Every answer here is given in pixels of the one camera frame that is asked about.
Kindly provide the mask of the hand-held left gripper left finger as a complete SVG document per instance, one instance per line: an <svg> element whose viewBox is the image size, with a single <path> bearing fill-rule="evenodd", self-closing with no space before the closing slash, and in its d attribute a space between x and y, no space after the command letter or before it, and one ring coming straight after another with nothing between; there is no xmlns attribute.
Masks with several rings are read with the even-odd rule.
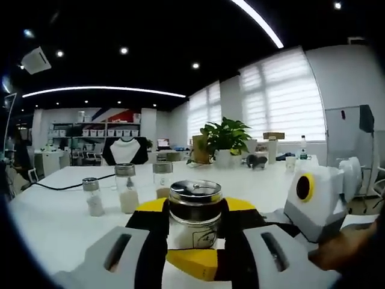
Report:
<svg viewBox="0 0 385 289"><path fill-rule="evenodd" d="M58 288L161 288L168 233L168 200L145 202L126 226L92 244L80 265L53 279Z"/></svg>

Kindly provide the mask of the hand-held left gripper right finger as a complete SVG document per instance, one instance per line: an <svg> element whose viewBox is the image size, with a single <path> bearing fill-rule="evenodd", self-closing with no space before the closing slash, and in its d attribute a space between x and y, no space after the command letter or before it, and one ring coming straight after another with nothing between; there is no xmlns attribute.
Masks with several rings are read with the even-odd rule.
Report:
<svg viewBox="0 0 385 289"><path fill-rule="evenodd" d="M298 233L293 225L265 221L245 200L225 198L222 277L233 288L332 288L340 275L314 265Z"/></svg>

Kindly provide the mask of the person's right hand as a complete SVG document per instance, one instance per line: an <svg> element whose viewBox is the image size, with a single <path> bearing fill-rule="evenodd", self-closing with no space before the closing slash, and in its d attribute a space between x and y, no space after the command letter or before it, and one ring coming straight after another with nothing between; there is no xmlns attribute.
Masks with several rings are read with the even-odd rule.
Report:
<svg viewBox="0 0 385 289"><path fill-rule="evenodd" d="M371 255L370 240L377 232L377 222L347 226L319 248L308 254L308 259L320 269L343 273Z"/></svg>

